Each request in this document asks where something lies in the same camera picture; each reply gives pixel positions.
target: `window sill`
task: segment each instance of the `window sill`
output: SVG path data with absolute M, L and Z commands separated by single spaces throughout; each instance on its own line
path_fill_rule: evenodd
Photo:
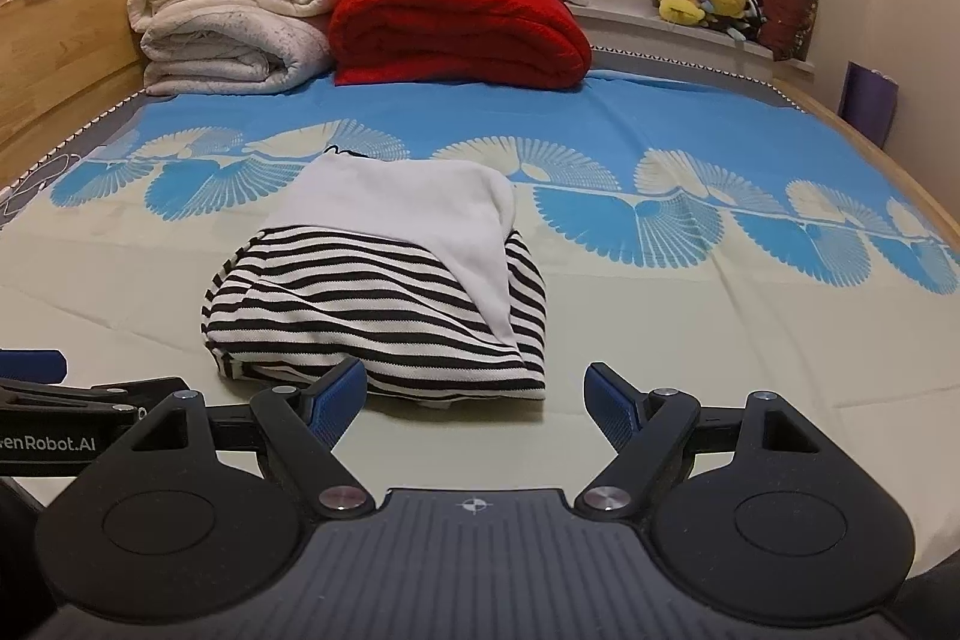
M 624 25 L 635 25 L 639 28 L 653 28 L 654 30 L 666 31 L 675 36 L 685 36 L 690 39 L 698 39 L 701 42 L 710 42 L 718 44 L 720 47 L 730 47 L 739 49 L 743 52 L 755 55 L 757 58 L 763 58 L 767 61 L 773 61 L 774 55 L 766 47 L 760 47 L 753 42 L 737 42 L 726 34 L 709 30 L 708 28 L 698 28 L 692 25 L 677 25 L 676 23 L 667 23 L 663 20 L 655 9 L 650 9 L 649 13 L 644 13 L 639 8 L 630 8 L 619 6 L 617 4 L 594 4 L 592 6 L 573 6 L 570 5 L 570 11 L 574 17 L 592 18 L 594 20 L 608 20 L 611 23 L 624 23 Z
M 591 6 L 574 6 L 568 4 L 573 16 L 587 20 L 606 20 L 609 23 L 620 23 L 634 28 L 646 28 L 656 31 L 663 31 L 667 34 L 693 39 L 698 42 L 712 44 L 713 46 L 726 47 L 727 49 L 743 52 L 753 57 L 760 58 L 768 63 L 770 67 L 774 64 L 774 55 L 766 47 L 754 42 L 737 42 L 735 39 L 718 31 L 712 31 L 708 28 L 698 28 L 691 25 L 677 25 L 676 23 L 667 23 L 666 20 L 656 13 L 652 5 L 644 7 L 642 2 L 614 2 L 614 1 L 596 1 Z M 813 76 L 815 68 L 813 63 L 808 61 L 789 60 L 781 61 L 778 66 L 795 68 L 797 71 Z

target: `blue gripper pad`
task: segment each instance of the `blue gripper pad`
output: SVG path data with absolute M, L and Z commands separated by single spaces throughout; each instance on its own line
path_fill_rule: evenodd
M 640 420 L 634 402 L 608 379 L 607 373 L 613 374 L 613 370 L 592 364 L 587 367 L 584 403 L 593 423 L 619 452 L 640 432 Z
M 45 386 L 66 377 L 66 358 L 59 350 L 0 350 L 0 378 Z
M 333 448 L 367 402 L 367 370 L 347 359 L 304 391 L 304 420 L 314 437 Z

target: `red cushion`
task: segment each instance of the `red cushion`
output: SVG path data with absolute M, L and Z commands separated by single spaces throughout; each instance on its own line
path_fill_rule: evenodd
M 762 0 L 767 22 L 757 41 L 778 61 L 805 58 L 817 16 L 817 0 Z

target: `crosshair marking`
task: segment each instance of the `crosshair marking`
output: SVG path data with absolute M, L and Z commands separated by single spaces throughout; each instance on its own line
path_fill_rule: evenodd
M 492 506 L 492 504 L 480 499 L 480 497 L 470 497 L 467 501 L 462 501 L 462 503 L 458 504 L 458 507 L 462 507 L 467 512 L 473 513 L 473 515 L 476 515 L 478 512 L 483 512 Z

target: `bed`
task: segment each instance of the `bed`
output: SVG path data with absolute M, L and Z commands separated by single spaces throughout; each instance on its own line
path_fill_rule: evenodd
M 328 145 L 478 161 L 515 183 L 546 280 L 546 401 L 372 398 L 337 452 L 374 496 L 572 496 L 613 453 L 582 399 L 603 360 L 704 405 L 784 394 L 904 505 L 915 571 L 960 547 L 960 482 L 940 463 L 960 448 L 960 229 L 806 95 L 599 50 L 570 92 L 322 77 L 147 100 L 124 1 L 0 8 L 20 66 L 0 76 L 3 347 L 61 349 L 78 386 L 178 375 L 208 404 L 246 399 L 203 347 L 200 305 L 296 174 Z

